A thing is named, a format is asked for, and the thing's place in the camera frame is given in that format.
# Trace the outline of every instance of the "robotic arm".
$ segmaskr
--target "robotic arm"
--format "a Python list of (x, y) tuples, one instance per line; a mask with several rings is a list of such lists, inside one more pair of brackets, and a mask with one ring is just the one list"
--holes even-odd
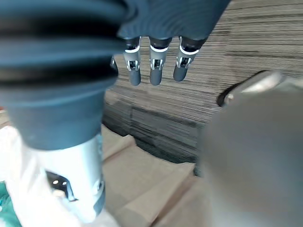
[(140, 36), (150, 37), (151, 83), (179, 36), (184, 79), (230, 0), (2, 0), (0, 105), (34, 151), (55, 194), (83, 222), (104, 206), (100, 121), (124, 53), (140, 83)]

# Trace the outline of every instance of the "gray carpet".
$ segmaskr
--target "gray carpet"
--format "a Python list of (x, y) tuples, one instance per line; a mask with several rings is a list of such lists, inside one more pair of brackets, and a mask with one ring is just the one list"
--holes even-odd
[(303, 0), (232, 0), (181, 83), (172, 77), (177, 38), (157, 87), (149, 83), (147, 38), (141, 47), (137, 87), (128, 81), (123, 57), (115, 57), (120, 75), (107, 92), (104, 123), (119, 134), (132, 134), (158, 157), (194, 161), (203, 143), (198, 135), (220, 110), (215, 100), (224, 89), (260, 70), (303, 76)]

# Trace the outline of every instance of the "silver metal cylinder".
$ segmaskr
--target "silver metal cylinder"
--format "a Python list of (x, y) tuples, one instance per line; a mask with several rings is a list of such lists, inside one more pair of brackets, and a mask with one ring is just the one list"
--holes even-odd
[(62, 150), (28, 149), (36, 154), (54, 195), (83, 222), (92, 222), (105, 203), (100, 135)]

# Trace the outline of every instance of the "beige cardboard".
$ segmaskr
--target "beige cardboard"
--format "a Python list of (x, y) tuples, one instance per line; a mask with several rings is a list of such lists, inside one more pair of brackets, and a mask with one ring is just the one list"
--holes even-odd
[(102, 134), (107, 209), (122, 227), (201, 226), (194, 164), (158, 159), (138, 148), (131, 136), (104, 126)]

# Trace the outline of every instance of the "gray blurry object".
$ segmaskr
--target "gray blurry object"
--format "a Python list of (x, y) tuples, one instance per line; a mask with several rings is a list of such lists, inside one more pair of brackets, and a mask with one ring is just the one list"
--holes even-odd
[(265, 71), (225, 101), (204, 135), (213, 226), (302, 226), (303, 81)]

